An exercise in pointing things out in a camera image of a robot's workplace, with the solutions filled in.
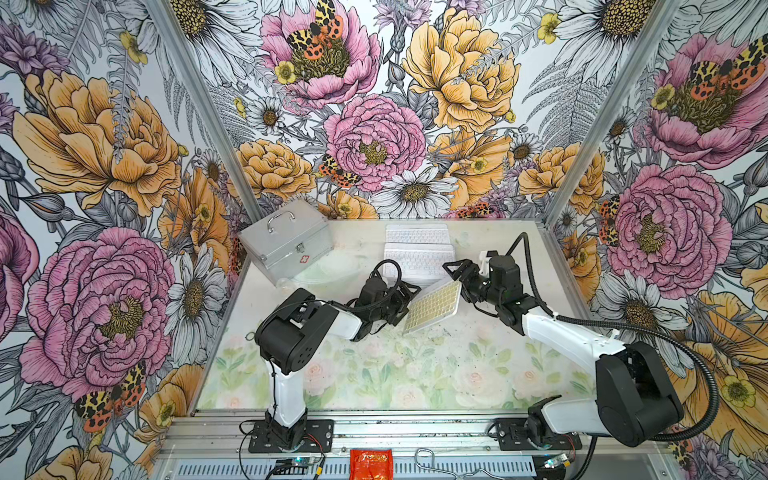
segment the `black mounting plate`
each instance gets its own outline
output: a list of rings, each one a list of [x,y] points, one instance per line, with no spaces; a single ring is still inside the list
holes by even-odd
[[[528,441],[528,430],[525,428],[525,417],[507,417],[495,419],[498,447],[503,452],[512,450],[540,450]],[[565,433],[558,435],[551,443],[553,450],[581,450],[581,440],[578,435]]]
[[[322,445],[304,439],[296,449],[295,453],[320,453],[320,446],[324,452],[331,451],[333,444],[333,420],[307,420],[306,433],[315,437]],[[286,453],[271,441],[269,435],[269,425],[266,420],[259,420],[253,424],[250,442],[248,443],[249,453]]]

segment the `table surface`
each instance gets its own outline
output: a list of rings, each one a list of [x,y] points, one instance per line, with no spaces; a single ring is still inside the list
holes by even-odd
[[[269,402],[267,369],[258,347],[245,340],[298,286],[317,298],[358,296],[383,258],[385,228],[396,220],[330,222],[334,251],[297,279],[275,287],[248,269],[198,409],[263,409]],[[456,259],[477,261],[481,250],[506,251],[528,232],[536,282],[547,303],[572,315],[536,223],[514,220],[446,222]],[[523,260],[522,251],[518,255]],[[521,274],[526,291],[525,265]],[[485,304],[488,310],[492,307]],[[418,332],[386,326],[358,343],[328,336],[306,367],[304,396],[310,410],[526,409],[553,394],[572,398],[594,392],[594,380],[547,346],[518,335],[463,300],[458,313]]]

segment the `case handle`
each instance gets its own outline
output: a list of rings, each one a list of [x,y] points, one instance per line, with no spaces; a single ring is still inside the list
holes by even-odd
[[[269,231],[270,233],[274,233],[275,229],[272,228],[272,220],[275,220],[276,218],[278,218],[280,215],[282,215],[284,213],[286,213],[286,212],[280,212],[279,214],[277,214],[274,217],[270,218],[270,220],[268,222],[266,222],[266,229],[267,229],[267,231]],[[296,220],[296,217],[293,216],[293,212],[288,212],[288,214],[290,215],[290,221],[293,222],[293,221]]]

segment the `daisy center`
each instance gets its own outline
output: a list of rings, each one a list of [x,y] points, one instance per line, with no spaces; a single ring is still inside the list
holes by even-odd
[[[352,213],[352,207],[349,204],[340,204],[338,207],[336,207],[336,209],[344,217],[348,217],[349,214]]]
[[[414,203],[426,197],[429,193],[429,187],[424,184],[406,185],[402,189],[400,197],[406,202]]]
[[[642,326],[647,329],[656,327],[656,318],[648,308],[648,305],[640,300],[630,300],[627,302],[627,321],[631,325]]]
[[[173,400],[168,403],[164,403],[160,407],[160,413],[157,415],[157,426],[168,427],[174,420],[174,413],[176,413],[176,403]]]
[[[366,156],[366,163],[368,165],[381,165],[386,160],[387,150],[386,147],[381,145],[378,141],[372,141],[370,145],[364,144],[362,141],[357,147],[360,153]]]
[[[654,223],[653,215],[648,214],[640,221],[642,227],[637,235],[637,242],[645,253],[656,253],[664,245],[664,225]]]
[[[613,0],[603,10],[603,29],[617,37],[637,33],[656,0]]]
[[[627,130],[627,123],[620,119],[616,120],[614,124],[611,125],[611,129],[608,131],[608,134],[612,137],[620,137],[625,130]]]
[[[196,35],[205,28],[205,11],[197,0],[170,0],[170,5],[187,36]]]
[[[512,151],[512,156],[515,160],[526,158],[531,153],[531,147],[528,145],[519,145]]]
[[[274,110],[265,110],[261,119],[267,127],[274,127],[277,124],[277,114]]]
[[[330,46],[323,46],[323,56],[309,60],[302,51],[294,51],[291,61],[296,68],[296,76],[304,81],[312,78],[322,78],[326,75],[343,78],[349,67],[350,56],[341,38],[329,40]]]
[[[141,320],[144,319],[141,302],[129,296],[125,300],[112,303],[108,308],[111,317],[109,322],[99,327],[101,333],[111,339],[118,333],[124,334],[128,339],[134,338],[136,330],[141,326]]]
[[[693,84],[687,81],[675,91],[669,102],[669,113],[682,121],[694,124],[696,130],[702,135],[722,127],[731,117],[741,96],[740,91],[727,88],[725,91],[718,91],[709,98],[699,101],[691,97],[692,87]]]
[[[192,280],[184,292],[184,313],[189,318],[197,317],[197,314],[203,309],[204,300],[203,282],[198,279]]]

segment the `floral wallpaper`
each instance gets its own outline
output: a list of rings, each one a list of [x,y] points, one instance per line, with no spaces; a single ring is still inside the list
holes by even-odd
[[[148,478],[242,267],[250,221],[141,7],[0,2],[4,478]]]
[[[767,22],[764,2],[682,4],[605,132],[604,168],[581,180],[600,193],[575,194],[554,225],[596,318],[672,335],[713,370],[717,418],[671,446],[686,478],[768,478]],[[693,363],[621,338],[658,348],[685,408],[679,429],[700,419]]]
[[[170,3],[265,214],[500,219],[543,215],[655,0]]]

